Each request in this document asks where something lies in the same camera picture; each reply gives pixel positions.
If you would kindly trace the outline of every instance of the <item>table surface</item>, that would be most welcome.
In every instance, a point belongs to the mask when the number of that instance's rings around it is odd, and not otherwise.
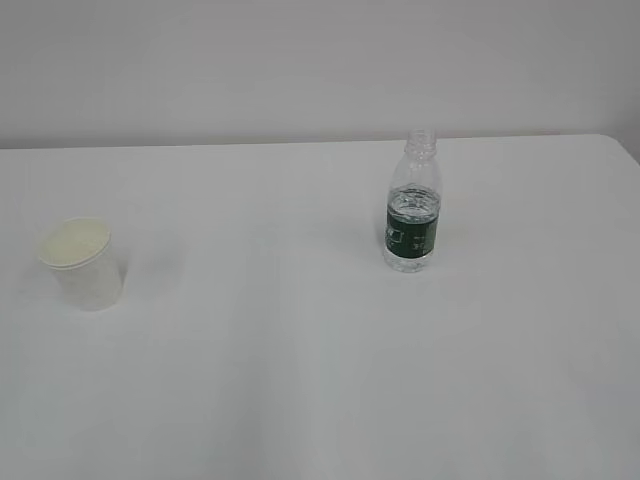
[[[0,477],[640,477],[640,168],[439,142],[430,267],[381,257],[403,142],[0,151]],[[118,305],[35,260],[99,216]]]

